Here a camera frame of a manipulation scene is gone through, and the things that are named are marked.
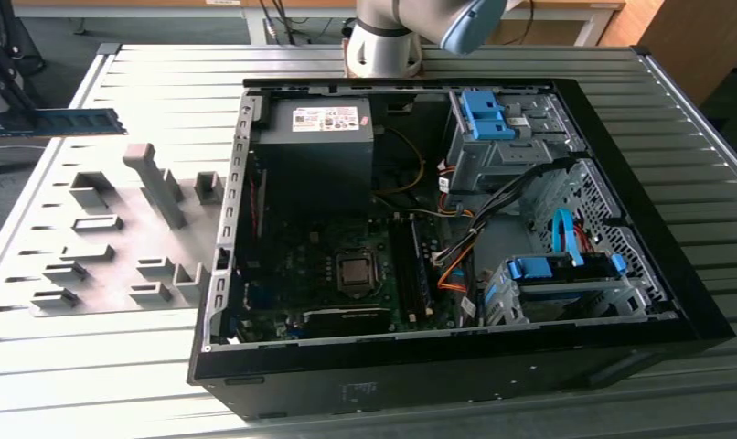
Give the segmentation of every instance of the aluminum profile table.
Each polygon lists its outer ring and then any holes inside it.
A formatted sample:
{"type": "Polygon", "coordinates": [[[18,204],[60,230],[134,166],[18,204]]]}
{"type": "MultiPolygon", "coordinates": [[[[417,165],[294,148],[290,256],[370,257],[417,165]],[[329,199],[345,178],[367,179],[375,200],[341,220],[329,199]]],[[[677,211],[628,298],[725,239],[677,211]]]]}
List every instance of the aluminum profile table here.
{"type": "MultiPolygon", "coordinates": [[[[110,49],[74,106],[116,108],[160,156],[222,174],[242,79],[343,71],[339,47],[110,49]]],[[[626,48],[485,48],[467,59],[427,49],[426,72],[580,80],[737,333],[737,156],[656,61],[626,48]]],[[[244,423],[184,382],[192,308],[40,318],[8,292],[36,206],[74,160],[67,142],[52,140],[0,233],[0,437],[737,437],[737,338],[601,391],[244,423]]]]}

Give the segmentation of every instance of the metal frame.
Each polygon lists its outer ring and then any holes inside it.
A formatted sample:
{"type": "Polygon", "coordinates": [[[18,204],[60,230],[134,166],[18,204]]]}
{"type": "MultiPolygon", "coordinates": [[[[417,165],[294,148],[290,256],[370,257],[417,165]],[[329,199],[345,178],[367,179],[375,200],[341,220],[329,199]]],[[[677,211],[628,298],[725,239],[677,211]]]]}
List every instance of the metal frame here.
{"type": "MultiPolygon", "coordinates": [[[[730,148],[700,128],[696,107],[649,57],[625,48],[483,48],[466,59],[425,51],[433,59],[427,74],[441,78],[578,79],[737,333],[737,161],[730,148]]],[[[343,75],[338,46],[126,45],[107,59],[100,55],[92,64],[74,105],[103,101],[116,108],[131,134],[152,122],[146,117],[154,113],[160,123],[143,136],[187,137],[206,167],[214,145],[232,143],[242,79],[343,75]]],[[[0,273],[18,263],[14,250],[23,243],[31,207],[47,202],[50,187],[40,185],[54,161],[71,154],[63,142],[52,141],[8,216],[0,273]]],[[[184,382],[194,322],[194,309],[50,318],[32,318],[24,309],[0,312],[0,435],[83,437],[94,434],[99,418],[120,420],[99,426],[111,437],[323,431],[354,437],[366,429],[410,438],[451,438],[463,432],[490,437],[497,431],[546,437],[737,437],[737,338],[602,391],[244,423],[184,382]]]]}

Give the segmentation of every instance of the orange wire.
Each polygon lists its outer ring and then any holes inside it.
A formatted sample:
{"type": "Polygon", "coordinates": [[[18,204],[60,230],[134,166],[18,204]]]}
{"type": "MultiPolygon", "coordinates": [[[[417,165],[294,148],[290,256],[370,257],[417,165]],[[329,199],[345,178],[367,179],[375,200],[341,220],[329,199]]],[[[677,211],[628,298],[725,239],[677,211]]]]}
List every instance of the orange wire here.
{"type": "Polygon", "coordinates": [[[450,274],[453,273],[453,270],[455,270],[455,267],[458,266],[458,264],[461,263],[461,261],[463,260],[463,258],[466,257],[466,254],[469,254],[469,252],[471,251],[471,249],[474,248],[475,244],[471,243],[469,244],[469,247],[466,247],[463,249],[463,251],[461,252],[461,254],[458,255],[458,258],[455,258],[455,261],[450,264],[450,266],[447,267],[447,269],[445,270],[445,274],[442,274],[442,277],[439,278],[439,282],[437,282],[437,286],[439,288],[446,288],[445,285],[447,286],[461,286],[461,285],[454,285],[454,284],[446,284],[445,281],[447,279],[447,277],[450,276],[450,274]]]}
{"type": "MultiPolygon", "coordinates": [[[[442,195],[439,196],[439,211],[446,215],[454,215],[457,213],[455,210],[445,209],[445,197],[446,197],[446,193],[443,192],[442,195]]],[[[469,209],[463,210],[463,215],[467,216],[469,218],[473,218],[475,216],[475,214],[469,209]]]]}

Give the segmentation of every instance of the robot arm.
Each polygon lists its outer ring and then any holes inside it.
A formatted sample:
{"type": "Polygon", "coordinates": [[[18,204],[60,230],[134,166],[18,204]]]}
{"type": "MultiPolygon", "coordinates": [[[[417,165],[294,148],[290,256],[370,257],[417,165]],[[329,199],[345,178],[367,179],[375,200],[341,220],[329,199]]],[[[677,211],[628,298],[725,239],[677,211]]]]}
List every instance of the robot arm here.
{"type": "Polygon", "coordinates": [[[358,21],[347,45],[347,67],[366,78],[417,73],[409,64],[417,35],[466,55],[497,27],[506,0],[358,0],[358,21]]]}

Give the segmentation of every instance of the wire bundle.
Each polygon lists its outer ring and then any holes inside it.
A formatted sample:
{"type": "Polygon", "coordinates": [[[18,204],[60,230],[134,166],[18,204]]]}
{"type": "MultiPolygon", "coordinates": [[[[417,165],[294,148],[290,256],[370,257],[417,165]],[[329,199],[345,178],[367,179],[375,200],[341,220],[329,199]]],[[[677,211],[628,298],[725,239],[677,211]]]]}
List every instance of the wire bundle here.
{"type": "Polygon", "coordinates": [[[513,180],[510,180],[510,182],[493,193],[482,207],[474,213],[474,216],[469,221],[466,233],[463,233],[453,245],[443,249],[433,258],[434,264],[442,264],[450,257],[458,254],[453,262],[449,264],[442,277],[439,278],[439,282],[437,283],[439,288],[466,293],[470,286],[469,279],[466,280],[466,285],[449,284],[446,279],[453,273],[455,267],[463,262],[466,255],[473,250],[477,237],[487,225],[489,218],[520,199],[524,189],[538,176],[553,170],[569,168],[573,164],[574,159],[560,158],[550,163],[537,165],[524,174],[513,178],[513,180]]]}

